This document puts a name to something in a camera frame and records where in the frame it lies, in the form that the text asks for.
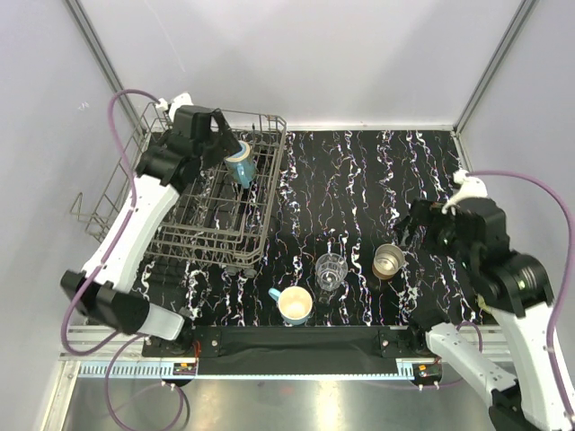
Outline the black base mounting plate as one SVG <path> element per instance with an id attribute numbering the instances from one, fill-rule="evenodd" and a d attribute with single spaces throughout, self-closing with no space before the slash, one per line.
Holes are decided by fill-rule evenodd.
<path id="1" fill-rule="evenodd" d="M 199 375 L 345 375 L 377 377 L 398 359 L 433 360 L 423 336 L 410 327 L 201 327 Z"/>

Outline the clear glass cup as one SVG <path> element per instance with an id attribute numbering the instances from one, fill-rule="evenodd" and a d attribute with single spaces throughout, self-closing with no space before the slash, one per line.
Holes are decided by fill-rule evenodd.
<path id="1" fill-rule="evenodd" d="M 325 253 L 316 261 L 316 284 L 324 291 L 331 292 L 339 288 L 347 274 L 347 261 L 339 254 Z"/>

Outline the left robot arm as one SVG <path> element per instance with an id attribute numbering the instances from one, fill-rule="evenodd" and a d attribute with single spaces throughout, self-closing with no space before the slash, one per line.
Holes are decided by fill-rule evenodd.
<path id="1" fill-rule="evenodd" d="M 145 251 L 182 192 L 241 146 L 220 109 L 182 105 L 170 120 L 140 156 L 127 200 L 100 247 L 80 271 L 66 271 L 60 285 L 83 316 L 119 333 L 160 338 L 171 355 L 185 356 L 193 346 L 185 317 L 130 291 Z"/>

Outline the brown metal cup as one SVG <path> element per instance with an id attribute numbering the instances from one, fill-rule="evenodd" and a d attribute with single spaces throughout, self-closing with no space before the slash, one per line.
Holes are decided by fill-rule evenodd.
<path id="1" fill-rule="evenodd" d="M 379 279 L 388 280 L 393 278 L 404 264 L 404 253 L 398 246 L 382 244 L 376 249 L 372 271 Z"/>

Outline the blue butterfly mug orange inside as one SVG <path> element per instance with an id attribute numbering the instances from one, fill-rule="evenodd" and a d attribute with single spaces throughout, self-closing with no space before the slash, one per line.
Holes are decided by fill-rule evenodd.
<path id="1" fill-rule="evenodd" d="M 233 181 L 243 189 L 249 189 L 256 175 L 252 147 L 244 142 L 239 142 L 241 150 L 225 158 L 225 165 Z"/>

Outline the black marble pattern mat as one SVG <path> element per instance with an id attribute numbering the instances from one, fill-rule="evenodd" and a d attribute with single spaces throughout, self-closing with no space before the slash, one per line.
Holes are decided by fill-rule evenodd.
<path id="1" fill-rule="evenodd" d="M 219 265 L 147 257 L 131 293 L 198 325 L 276 326 L 268 290 L 301 286 L 313 296 L 312 326 L 404 324 L 416 310 L 451 321 L 488 320 L 464 271 L 448 258 L 409 247 L 390 281 L 372 271 L 376 248 L 393 243 L 394 225 L 415 198 L 444 200 L 458 168 L 446 132 L 300 131 L 287 134 L 276 200 L 255 277 Z M 343 256 L 348 274 L 327 292 L 315 280 L 325 253 Z"/>

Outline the blue mug cream inside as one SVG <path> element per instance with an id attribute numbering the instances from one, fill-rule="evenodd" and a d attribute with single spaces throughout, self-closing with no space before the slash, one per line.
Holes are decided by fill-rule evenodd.
<path id="1" fill-rule="evenodd" d="M 308 320 L 314 303 L 311 294 L 303 287 L 290 286 L 282 291 L 270 288 L 268 294 L 278 306 L 284 322 L 298 326 Z"/>

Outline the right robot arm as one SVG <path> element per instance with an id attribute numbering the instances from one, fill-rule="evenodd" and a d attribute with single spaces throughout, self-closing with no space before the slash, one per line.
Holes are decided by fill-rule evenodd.
<path id="1" fill-rule="evenodd" d="M 559 346 L 547 341 L 557 301 L 543 264 L 510 248 L 504 211 L 489 198 L 466 198 L 453 211 L 416 198 L 394 230 L 410 241 L 420 226 L 423 249 L 460 263 L 474 292 L 490 307 L 515 371 L 498 367 L 434 312 L 413 318 L 416 329 L 407 334 L 408 349 L 447 360 L 482 397 L 498 430 L 572 430 L 567 404 L 574 389 L 560 380 L 563 359 L 553 364 L 548 357 Z"/>

